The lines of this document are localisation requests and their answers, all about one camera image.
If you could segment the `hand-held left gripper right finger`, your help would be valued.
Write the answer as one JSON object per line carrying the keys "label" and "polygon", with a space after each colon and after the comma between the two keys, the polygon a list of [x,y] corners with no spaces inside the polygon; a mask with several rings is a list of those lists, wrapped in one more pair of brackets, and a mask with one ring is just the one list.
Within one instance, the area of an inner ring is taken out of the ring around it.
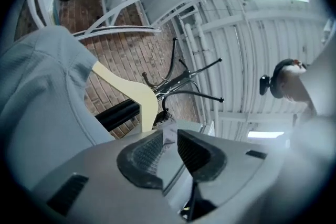
{"label": "hand-held left gripper right finger", "polygon": [[193,177],[187,222],[266,223],[266,196],[286,144],[247,143],[178,130],[178,153]]}

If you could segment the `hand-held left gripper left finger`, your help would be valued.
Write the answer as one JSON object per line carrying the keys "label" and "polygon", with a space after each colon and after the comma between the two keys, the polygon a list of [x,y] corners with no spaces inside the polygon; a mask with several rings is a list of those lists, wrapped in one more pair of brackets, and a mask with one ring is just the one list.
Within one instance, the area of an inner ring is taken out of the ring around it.
{"label": "hand-held left gripper left finger", "polygon": [[33,189],[65,223],[183,223],[149,171],[162,149],[152,131],[88,148]]}

